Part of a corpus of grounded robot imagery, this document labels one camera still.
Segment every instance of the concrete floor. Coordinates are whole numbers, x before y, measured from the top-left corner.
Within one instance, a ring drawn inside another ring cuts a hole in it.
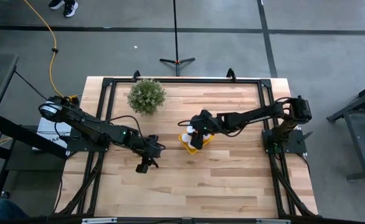
[[[173,26],[172,2],[167,0],[80,1],[71,19],[39,0],[31,3],[53,26]],[[365,0],[263,0],[263,5],[270,29],[365,30]],[[180,27],[262,27],[254,0],[177,0],[177,7]],[[0,24],[41,25],[41,21],[22,0],[0,0]],[[173,33],[55,35],[60,52],[53,73],[65,95],[81,93],[85,77],[92,75],[132,75],[135,70],[149,76],[174,75],[172,67],[158,62],[161,57],[174,59]],[[292,94],[302,95],[311,105],[313,120],[302,129],[314,131],[306,144],[320,215],[365,221],[365,180],[346,181],[346,175],[361,170],[346,124],[325,120],[365,88],[365,35],[271,35],[270,39],[278,77],[288,78]],[[270,77],[262,34],[180,33],[179,46],[180,58],[197,58],[181,70],[182,76],[223,77],[232,67],[238,77]],[[19,73],[46,96],[54,95],[48,78],[51,48],[49,32],[0,30],[0,53],[18,54]],[[14,77],[0,114],[19,124],[37,124],[40,103],[41,98]],[[59,181],[60,174],[51,175]],[[16,189],[11,199],[30,215],[50,213],[57,183],[40,184],[42,174],[14,176],[7,183]],[[35,191],[35,197],[28,197],[29,191]],[[35,203],[47,207],[38,210]]]

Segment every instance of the desk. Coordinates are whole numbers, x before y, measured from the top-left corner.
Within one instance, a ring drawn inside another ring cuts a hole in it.
[[[102,79],[87,78],[80,105],[81,109],[94,116]],[[271,81],[275,98],[290,96],[287,79]],[[134,114],[126,97],[131,85],[117,84],[112,118]],[[164,106],[153,116],[135,115],[143,134],[157,134],[159,142],[167,147],[161,158],[156,160],[160,168],[150,167],[147,174],[137,174],[135,168],[141,159],[129,150],[110,146],[105,154],[95,216],[277,217],[270,162],[262,146],[262,123],[247,126],[235,138],[218,134],[194,155],[190,155],[178,141],[178,135],[184,132],[184,128],[177,123],[199,114],[202,109],[216,114],[258,108],[257,87],[233,83],[162,85],[167,91]],[[105,119],[108,97],[109,90],[102,119]],[[136,127],[132,119],[120,119],[117,124]],[[66,206],[81,186],[87,155],[86,152],[78,152],[67,160],[58,211]],[[306,206],[317,213],[306,164],[297,155],[287,154],[286,157],[293,189]],[[281,192],[287,210],[286,193],[284,190]],[[89,200],[90,197],[87,197],[86,209]]]
[[[11,81],[11,78],[16,69],[16,63],[18,61],[17,55],[1,55],[0,54],[0,102],[4,93]],[[17,125],[10,120],[3,118],[0,116],[0,135],[4,134],[21,142],[24,142],[30,146],[35,146],[43,151],[52,153],[55,156],[58,156],[61,159],[66,159],[65,149],[51,141],[46,140],[45,138],[33,133],[30,130],[24,129],[22,126]],[[27,152],[32,154],[31,148],[27,149]],[[5,159],[5,163],[0,172],[0,194],[2,191],[2,187],[6,181],[8,171],[7,162],[11,158],[11,150],[4,149],[0,147],[0,158]]]

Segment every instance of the person's foot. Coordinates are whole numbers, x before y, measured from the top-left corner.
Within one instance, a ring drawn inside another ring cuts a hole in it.
[[[78,8],[77,2],[67,3],[65,5],[64,16],[65,17],[72,17],[75,14],[77,8]]]
[[[48,7],[50,7],[50,9],[56,10],[59,9],[64,4],[65,4],[64,0],[52,0],[50,4],[48,4]]]

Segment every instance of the tripod stand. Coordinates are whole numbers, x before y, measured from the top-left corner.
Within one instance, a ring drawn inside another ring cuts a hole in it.
[[[159,61],[172,63],[176,66],[176,76],[180,76],[180,65],[184,62],[195,61],[195,58],[189,58],[184,60],[178,60],[178,41],[177,41],[177,17],[176,17],[176,0],[173,0],[173,10],[174,10],[174,36],[176,38],[176,60],[168,60],[161,58]]]

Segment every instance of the green plant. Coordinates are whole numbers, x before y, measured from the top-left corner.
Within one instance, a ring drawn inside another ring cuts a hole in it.
[[[166,100],[166,91],[159,82],[153,79],[144,79],[131,87],[127,99],[135,113],[153,114],[158,106],[163,106],[163,102]]]

